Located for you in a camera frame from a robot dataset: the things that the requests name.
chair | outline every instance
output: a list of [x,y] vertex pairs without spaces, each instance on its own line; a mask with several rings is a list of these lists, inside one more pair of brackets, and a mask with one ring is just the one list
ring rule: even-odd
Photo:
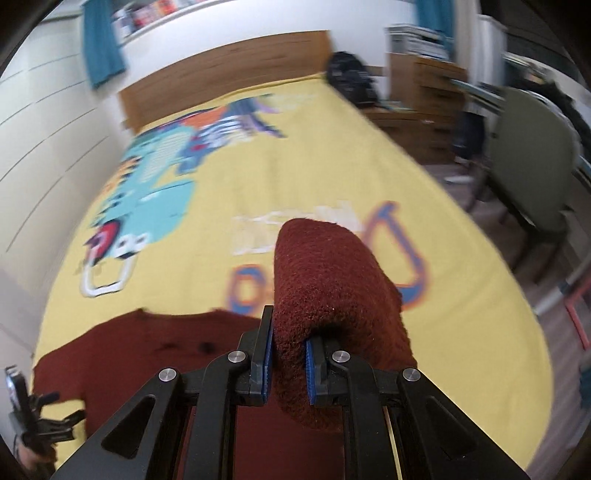
[[556,106],[531,92],[505,90],[505,109],[491,139],[491,170],[466,211],[488,187],[516,218],[527,238],[511,264],[513,272],[538,244],[554,244],[536,283],[569,232],[562,210],[579,153],[578,135]]

dark red garment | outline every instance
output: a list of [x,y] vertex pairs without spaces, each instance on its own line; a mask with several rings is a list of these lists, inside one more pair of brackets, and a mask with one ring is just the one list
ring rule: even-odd
[[[162,368],[206,367],[258,325],[223,310],[186,316],[136,310],[44,355],[34,369],[33,391],[83,400],[90,436]],[[341,436],[298,425],[273,395],[265,407],[239,407],[237,423],[236,479],[342,480]]]
[[294,420],[338,431],[340,411],[309,405],[304,341],[330,330],[341,347],[374,368],[416,367],[400,311],[402,298],[377,260],[351,231],[335,223],[294,219],[275,245],[273,389]]

cartoon eye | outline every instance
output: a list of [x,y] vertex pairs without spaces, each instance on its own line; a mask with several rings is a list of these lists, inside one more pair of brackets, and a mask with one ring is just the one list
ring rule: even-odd
[[142,251],[150,242],[150,234],[149,233],[142,233],[135,237],[135,248],[136,252]]
[[125,258],[135,251],[135,235],[130,233],[120,236],[113,246],[113,256],[115,258]]

wooden headboard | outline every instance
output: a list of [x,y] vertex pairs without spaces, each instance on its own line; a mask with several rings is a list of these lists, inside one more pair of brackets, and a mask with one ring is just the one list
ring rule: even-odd
[[120,91],[127,126],[151,122],[225,93],[325,70],[328,32],[270,35],[214,48],[180,60]]

bed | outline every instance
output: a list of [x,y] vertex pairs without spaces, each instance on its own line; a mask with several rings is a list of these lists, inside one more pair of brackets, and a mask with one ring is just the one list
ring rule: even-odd
[[73,236],[35,362],[140,307],[258,316],[281,225],[336,222],[400,289],[419,368],[525,468],[553,398],[536,318],[472,220],[317,74],[330,52],[324,31],[256,38],[121,92],[137,136]]

